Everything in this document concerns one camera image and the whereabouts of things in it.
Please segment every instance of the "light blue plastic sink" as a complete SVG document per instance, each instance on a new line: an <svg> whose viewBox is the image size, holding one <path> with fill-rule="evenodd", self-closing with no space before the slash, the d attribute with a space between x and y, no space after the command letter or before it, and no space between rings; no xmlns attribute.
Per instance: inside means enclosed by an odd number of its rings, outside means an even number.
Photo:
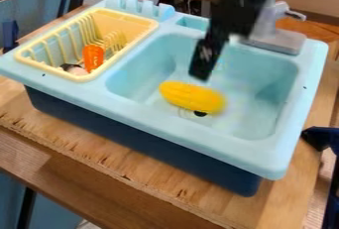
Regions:
<svg viewBox="0 0 339 229"><path fill-rule="evenodd" d="M111 8L110 0L94 7ZM76 83L1 58L1 73L44 93L187 147L256 175L283 177L307 117L327 46L307 40L299 56L241 45L225 47L207 83L188 66L208 21L180 13L96 79ZM159 85L182 80L207 85L228 99L224 112L198 117L165 102Z"/></svg>

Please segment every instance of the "dark blue sink base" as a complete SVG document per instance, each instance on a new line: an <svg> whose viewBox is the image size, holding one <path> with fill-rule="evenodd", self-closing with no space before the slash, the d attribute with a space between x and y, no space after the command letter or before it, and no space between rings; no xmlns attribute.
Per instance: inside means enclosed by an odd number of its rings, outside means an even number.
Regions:
<svg viewBox="0 0 339 229"><path fill-rule="evenodd" d="M261 177L222 163L180 145L129 127L26 86L40 111L89 130L185 172L221 185L243 196L254 195Z"/></svg>

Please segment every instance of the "drain hole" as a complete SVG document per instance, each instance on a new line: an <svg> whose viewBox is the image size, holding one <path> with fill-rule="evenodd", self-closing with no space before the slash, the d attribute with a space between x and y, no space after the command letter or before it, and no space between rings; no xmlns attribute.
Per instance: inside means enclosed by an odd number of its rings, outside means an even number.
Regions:
<svg viewBox="0 0 339 229"><path fill-rule="evenodd" d="M204 117L204 116L207 115L207 113L199 112L199 111L194 111L194 114L195 114L197 117Z"/></svg>

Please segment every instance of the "plywood surface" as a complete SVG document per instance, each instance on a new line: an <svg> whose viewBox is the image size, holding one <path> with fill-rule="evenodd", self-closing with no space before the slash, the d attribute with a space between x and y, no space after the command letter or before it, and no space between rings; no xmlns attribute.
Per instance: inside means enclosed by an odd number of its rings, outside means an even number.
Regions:
<svg viewBox="0 0 339 229"><path fill-rule="evenodd" d="M326 65L305 127L329 125L338 87L332 64ZM0 87L0 168L99 226L302 225L320 158L302 141L286 177L264 180L246 198L35 110L15 81L1 77Z"/></svg>

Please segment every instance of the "dish rack slot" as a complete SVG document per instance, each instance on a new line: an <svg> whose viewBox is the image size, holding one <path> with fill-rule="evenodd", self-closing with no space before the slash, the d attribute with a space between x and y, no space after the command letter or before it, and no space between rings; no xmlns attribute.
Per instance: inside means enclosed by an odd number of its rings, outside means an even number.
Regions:
<svg viewBox="0 0 339 229"><path fill-rule="evenodd" d="M104 8L95 8L65 22L31 41L15 54L15 59L74 81L90 80L116 62L124 53L158 26L158 22ZM86 75L75 75L60 66L83 65L82 49L101 47L104 62Z"/></svg>

